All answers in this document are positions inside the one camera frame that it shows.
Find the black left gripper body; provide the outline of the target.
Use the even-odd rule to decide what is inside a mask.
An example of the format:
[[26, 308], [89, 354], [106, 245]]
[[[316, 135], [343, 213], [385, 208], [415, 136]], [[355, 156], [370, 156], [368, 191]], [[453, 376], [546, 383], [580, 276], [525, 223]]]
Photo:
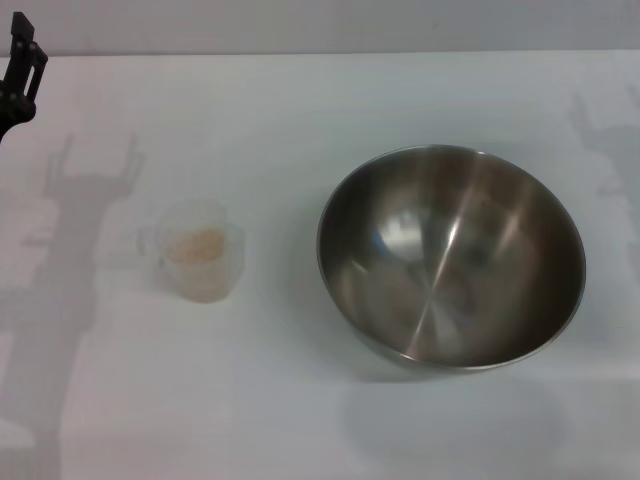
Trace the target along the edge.
[[15, 126], [30, 122], [36, 115], [35, 93], [27, 94], [1, 84], [0, 139]]

